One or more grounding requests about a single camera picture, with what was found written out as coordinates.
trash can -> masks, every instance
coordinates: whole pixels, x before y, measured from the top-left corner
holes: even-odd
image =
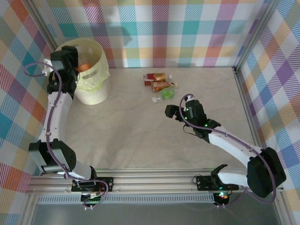
[[[110,94],[111,87],[109,83],[108,63],[101,45],[94,40],[80,38],[68,41],[56,50],[61,50],[65,45],[89,50],[84,56],[88,58],[90,68],[79,73],[75,96],[79,101],[87,105],[95,105],[103,102]]]

bottle cap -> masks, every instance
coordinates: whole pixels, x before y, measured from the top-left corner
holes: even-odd
[[[158,98],[157,98],[157,97],[153,97],[153,98],[152,98],[152,101],[155,103],[155,102],[158,101]]]

marble-patterned floor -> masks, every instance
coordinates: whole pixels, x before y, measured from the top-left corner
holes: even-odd
[[[157,96],[142,75],[164,72],[179,84],[174,98]],[[66,144],[77,160],[101,168],[214,168],[241,166],[219,147],[183,132],[183,123],[165,116],[166,105],[178,105],[194,94],[210,119],[252,143],[250,129],[231,68],[111,69],[112,92],[98,105],[74,98],[67,120]]]

checkered pattern wall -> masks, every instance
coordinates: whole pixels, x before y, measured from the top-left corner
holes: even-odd
[[[278,151],[300,224],[300,0],[281,0],[242,69],[264,146]]]
[[[94,39],[110,68],[233,66],[267,2],[35,0],[59,45]]]
[[[16,224],[31,175],[38,171],[28,145],[44,123],[45,78],[30,78],[24,65],[50,48],[21,0],[0,1],[0,225]],[[31,67],[31,74],[40,74]]]

plaid fabric backdrop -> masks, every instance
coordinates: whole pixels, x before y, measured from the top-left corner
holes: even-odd
[[[264,146],[278,151],[300,224],[300,0],[281,0],[242,69]]]
[[[233,66],[268,0],[35,0],[59,45],[98,41],[110,68]]]
[[[30,78],[22,69],[51,50],[21,0],[0,1],[0,31],[0,224],[14,225],[38,172],[28,145],[39,136],[47,107],[45,77]]]

